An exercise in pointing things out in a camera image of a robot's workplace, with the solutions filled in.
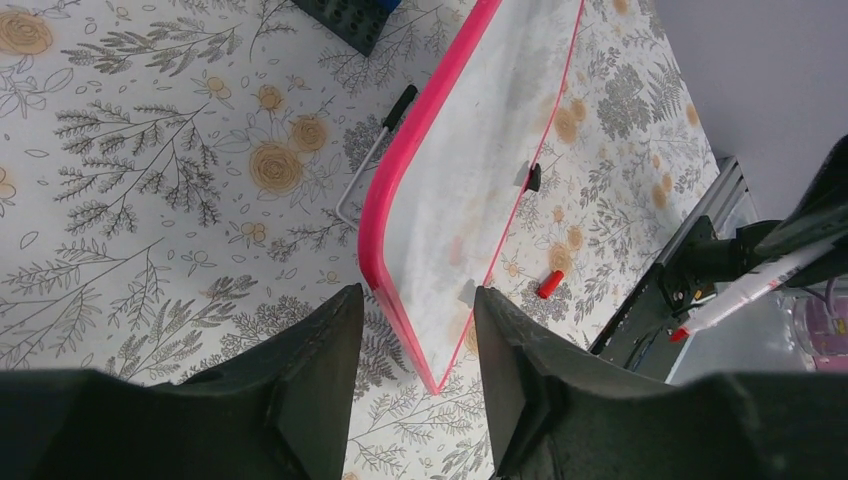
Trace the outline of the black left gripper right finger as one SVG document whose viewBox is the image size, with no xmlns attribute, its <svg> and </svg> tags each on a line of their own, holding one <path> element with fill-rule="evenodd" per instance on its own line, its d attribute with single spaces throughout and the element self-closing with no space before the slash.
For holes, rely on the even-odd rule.
<svg viewBox="0 0 848 480">
<path fill-rule="evenodd" d="M 571 391 L 636 393 L 636 377 L 531 319 L 500 291 L 479 287 L 474 323 L 495 475 L 516 475 L 568 411 Z"/>
</svg>

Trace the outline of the white red whiteboard marker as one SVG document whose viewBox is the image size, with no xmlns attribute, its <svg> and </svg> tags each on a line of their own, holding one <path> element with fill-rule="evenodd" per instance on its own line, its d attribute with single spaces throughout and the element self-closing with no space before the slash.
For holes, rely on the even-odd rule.
<svg viewBox="0 0 848 480">
<path fill-rule="evenodd" d="M 834 238 L 769 260 L 735 280 L 705 306 L 697 309 L 670 336 L 672 343 L 718 325 L 731 314 L 775 290 L 805 267 L 834 249 Z"/>
</svg>

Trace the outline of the pink framed whiteboard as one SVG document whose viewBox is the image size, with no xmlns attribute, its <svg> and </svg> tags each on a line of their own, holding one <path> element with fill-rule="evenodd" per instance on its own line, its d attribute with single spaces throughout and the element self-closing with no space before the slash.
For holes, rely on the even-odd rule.
<svg viewBox="0 0 848 480">
<path fill-rule="evenodd" d="M 368 188 L 359 266 L 424 387 L 439 393 L 551 129 L 580 1 L 479 1 Z"/>
</svg>

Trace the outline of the red marker cap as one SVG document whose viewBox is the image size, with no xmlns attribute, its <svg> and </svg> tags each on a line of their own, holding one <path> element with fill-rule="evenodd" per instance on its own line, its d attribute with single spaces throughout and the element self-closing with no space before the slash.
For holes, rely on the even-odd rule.
<svg viewBox="0 0 848 480">
<path fill-rule="evenodd" d="M 541 299 L 550 298 L 565 278 L 562 270 L 551 271 L 550 274 L 539 284 L 536 294 Z"/>
</svg>

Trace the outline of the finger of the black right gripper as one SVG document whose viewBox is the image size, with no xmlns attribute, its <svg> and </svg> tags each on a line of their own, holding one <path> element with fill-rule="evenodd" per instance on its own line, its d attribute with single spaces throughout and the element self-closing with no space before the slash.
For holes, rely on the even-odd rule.
<svg viewBox="0 0 848 480">
<path fill-rule="evenodd" d="M 847 273 L 847 138 L 839 139 L 795 210 L 755 247 L 755 253 L 777 257 L 832 236 L 832 250 L 794 274 L 785 285 L 808 287 Z"/>
</svg>

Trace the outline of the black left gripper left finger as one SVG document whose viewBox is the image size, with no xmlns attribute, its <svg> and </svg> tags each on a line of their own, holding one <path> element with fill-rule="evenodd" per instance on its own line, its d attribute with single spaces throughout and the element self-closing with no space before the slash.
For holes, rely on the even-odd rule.
<svg viewBox="0 0 848 480">
<path fill-rule="evenodd" d="M 181 479 L 338 479 L 364 326 L 363 289 L 183 382 L 206 398 Z"/>
</svg>

